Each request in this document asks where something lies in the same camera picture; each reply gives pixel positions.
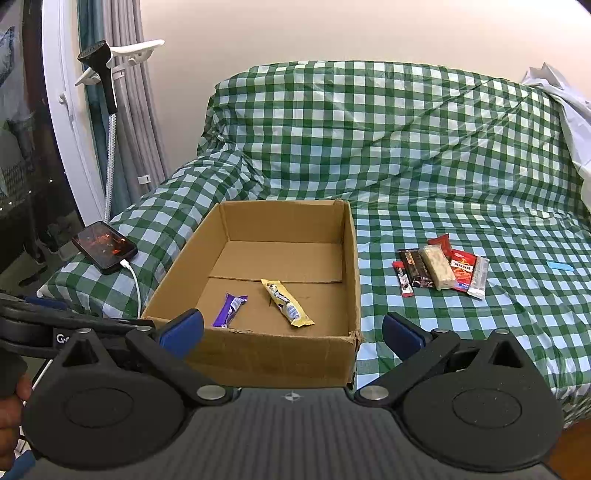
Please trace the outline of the person's left hand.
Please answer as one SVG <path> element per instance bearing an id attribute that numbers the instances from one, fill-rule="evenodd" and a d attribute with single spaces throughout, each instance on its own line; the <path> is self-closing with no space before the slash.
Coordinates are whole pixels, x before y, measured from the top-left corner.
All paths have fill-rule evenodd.
<path id="1" fill-rule="evenodd" d="M 32 393 L 32 383 L 24 374 L 16 385 L 15 393 L 0 401 L 0 470 L 12 468 L 14 450 L 19 440 L 23 403 Z"/>

